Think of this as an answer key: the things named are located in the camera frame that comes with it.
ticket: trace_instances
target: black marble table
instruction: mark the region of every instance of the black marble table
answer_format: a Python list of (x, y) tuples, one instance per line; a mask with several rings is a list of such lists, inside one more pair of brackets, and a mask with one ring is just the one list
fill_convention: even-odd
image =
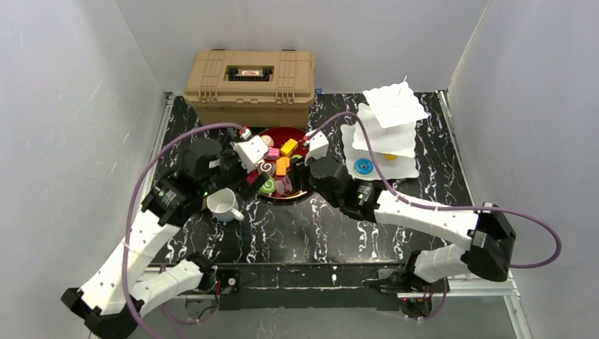
[[(441, 112), (436, 93), (417, 93), (428, 119), (417, 123), (417, 179), (393, 183), (400, 192), (448, 205), (471, 204), (456, 151)], [(338, 112), (357, 112), (362, 94), (318, 95), (310, 114), (309, 128), (319, 126)], [(329, 152), (343, 159), (339, 126), (353, 124), (346, 117), (326, 129)], [(182, 97), (176, 97), (163, 144), (190, 129), (201, 126), (194, 110)], [(252, 129), (254, 133), (261, 129)], [(222, 131), (199, 137), (218, 138)], [(160, 176), (178, 161), (178, 151), (191, 141), (178, 145), (156, 169)], [(216, 222), (208, 211), (193, 215), (155, 257), (153, 264), (174, 263), (201, 252), (216, 263), (402, 263), (418, 249), (444, 246), (443, 239), (396, 225), (358, 222), (330, 207), (318, 194), (285, 205), (256, 195), (240, 210), (244, 223)]]

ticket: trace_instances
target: red plate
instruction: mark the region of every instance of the red plate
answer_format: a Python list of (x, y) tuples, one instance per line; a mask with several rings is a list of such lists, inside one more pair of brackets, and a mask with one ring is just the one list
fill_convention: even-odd
[[(274, 129), (267, 129), (259, 134), (259, 136), (270, 136), (275, 143), (275, 145), (274, 145), (275, 148), (281, 148), (289, 139), (293, 139), (299, 143), (304, 138), (305, 135), (306, 135), (306, 131), (304, 131), (303, 129), (296, 129), (295, 127), (275, 127)], [(306, 157), (307, 153), (308, 153), (307, 149), (303, 148), (302, 145), (298, 145), (297, 148), (295, 149), (295, 151), (293, 151), (293, 153), (291, 153), (289, 158), (291, 158), (292, 156), (294, 156), (296, 154), (299, 154), (302, 157)], [(272, 163), (276, 162), (274, 160), (264, 160), (264, 161), (272, 162)], [(252, 173), (250, 173), (247, 177), (248, 182), (250, 184), (252, 182), (254, 182), (254, 180), (256, 180), (256, 178), (258, 177), (258, 175), (259, 175), (258, 171), (253, 171)], [(281, 179), (283, 179), (283, 177), (279, 176), (279, 175), (274, 175), (273, 178), (275, 179), (275, 181), (280, 181)], [(269, 198), (273, 198), (273, 199), (285, 200), (285, 199), (299, 198), (300, 196), (304, 196), (307, 193), (308, 192), (305, 192), (305, 191), (299, 191), (290, 196), (282, 196), (279, 193), (277, 193), (277, 191), (274, 191), (270, 196), (267, 194), (262, 194), (262, 193), (260, 193), (260, 194), (263, 196), (267, 196)]]

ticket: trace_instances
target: yellow block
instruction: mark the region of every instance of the yellow block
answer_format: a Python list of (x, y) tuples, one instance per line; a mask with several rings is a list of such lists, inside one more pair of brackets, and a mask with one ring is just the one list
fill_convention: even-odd
[(287, 168), (289, 168), (290, 160), (288, 157), (280, 157), (277, 160), (277, 175), (284, 176), (287, 174)]
[(293, 140), (293, 139), (289, 139), (287, 140), (287, 142), (285, 143), (285, 145), (283, 145), (280, 149), (281, 154), (284, 155), (285, 157), (288, 157), (291, 155), (291, 153), (293, 153), (293, 151), (297, 148), (297, 141)]

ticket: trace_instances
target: white mug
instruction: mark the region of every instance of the white mug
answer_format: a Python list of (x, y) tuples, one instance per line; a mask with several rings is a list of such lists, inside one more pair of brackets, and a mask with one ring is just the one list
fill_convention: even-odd
[(239, 221), (244, 219), (239, 211), (239, 204), (235, 198), (235, 193), (230, 189), (221, 189), (208, 196), (206, 205), (212, 216), (220, 222), (229, 222), (233, 219)]

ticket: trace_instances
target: tan plastic case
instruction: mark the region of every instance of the tan plastic case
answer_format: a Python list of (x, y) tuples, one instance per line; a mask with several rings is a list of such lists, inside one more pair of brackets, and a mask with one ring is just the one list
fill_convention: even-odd
[(202, 124), (305, 129), (314, 103), (314, 55), (200, 51), (183, 98)]

